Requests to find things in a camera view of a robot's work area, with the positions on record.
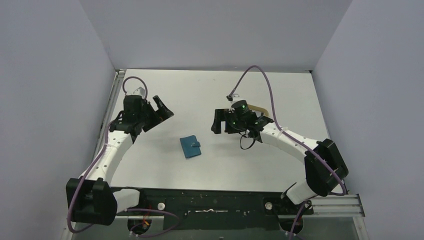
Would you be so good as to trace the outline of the blue leather card holder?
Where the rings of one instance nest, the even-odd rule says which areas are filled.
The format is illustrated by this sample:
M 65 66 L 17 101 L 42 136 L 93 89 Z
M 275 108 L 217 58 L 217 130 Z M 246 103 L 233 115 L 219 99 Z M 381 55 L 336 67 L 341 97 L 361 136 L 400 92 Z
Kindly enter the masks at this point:
M 186 159 L 200 156 L 202 154 L 201 144 L 195 135 L 181 137 L 179 141 Z

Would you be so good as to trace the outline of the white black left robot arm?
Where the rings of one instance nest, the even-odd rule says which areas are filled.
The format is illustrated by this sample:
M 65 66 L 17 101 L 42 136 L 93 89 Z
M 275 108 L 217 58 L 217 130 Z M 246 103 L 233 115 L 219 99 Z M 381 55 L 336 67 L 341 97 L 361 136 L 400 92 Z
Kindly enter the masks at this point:
M 138 190 L 114 188 L 111 181 L 137 137 L 174 116 L 159 96 L 152 99 L 157 109 L 141 95 L 125 96 L 123 110 L 106 127 L 99 154 L 80 177 L 67 182 L 67 220 L 70 223 L 109 226 L 118 213 L 140 203 Z

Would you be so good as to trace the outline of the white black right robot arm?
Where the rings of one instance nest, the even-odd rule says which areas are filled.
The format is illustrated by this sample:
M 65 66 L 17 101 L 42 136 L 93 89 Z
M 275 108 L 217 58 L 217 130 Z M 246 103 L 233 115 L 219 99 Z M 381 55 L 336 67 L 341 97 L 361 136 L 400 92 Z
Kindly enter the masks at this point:
M 319 141 L 284 129 L 272 118 L 258 116 L 244 99 L 233 101 L 230 108 L 215 109 L 211 126 L 214 134 L 222 133 L 221 123 L 225 123 L 225 133 L 245 133 L 247 138 L 274 146 L 304 165 L 305 179 L 295 182 L 283 193 L 293 204 L 332 195 L 337 186 L 343 194 L 347 192 L 343 180 L 349 170 L 331 139 Z

